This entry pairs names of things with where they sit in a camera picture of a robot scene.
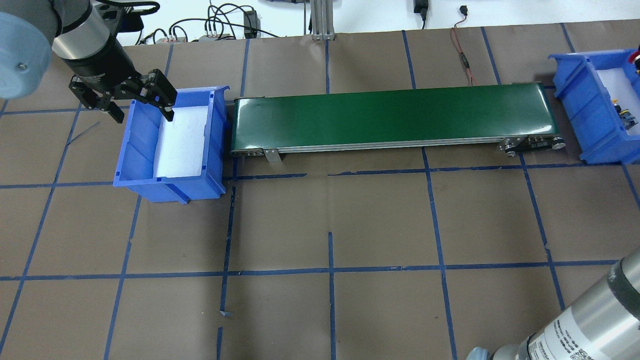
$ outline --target white floor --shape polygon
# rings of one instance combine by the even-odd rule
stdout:
[[[167,29],[177,20],[207,16],[209,0],[156,1],[161,4],[161,9],[144,17],[145,35],[156,28]],[[221,5],[227,1],[211,2]],[[281,37],[300,36],[307,27],[308,20],[303,17],[303,4],[268,0],[242,0],[235,4],[254,6],[262,29]],[[461,19],[458,8],[463,4],[469,9],[469,18],[464,26],[640,18],[638,0],[430,0],[430,4],[426,26],[429,29],[450,28]],[[229,14],[229,19],[236,24],[243,23],[239,12]],[[413,0],[334,0],[334,23],[338,33],[407,30],[422,26],[420,16],[413,13]],[[189,21],[180,25],[189,33],[190,40],[204,35],[202,21]],[[123,45],[133,45],[137,38],[137,33],[118,36]]]

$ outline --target conveyor belt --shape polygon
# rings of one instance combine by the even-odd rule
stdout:
[[[555,138],[542,84],[236,100],[231,153],[380,149]]]

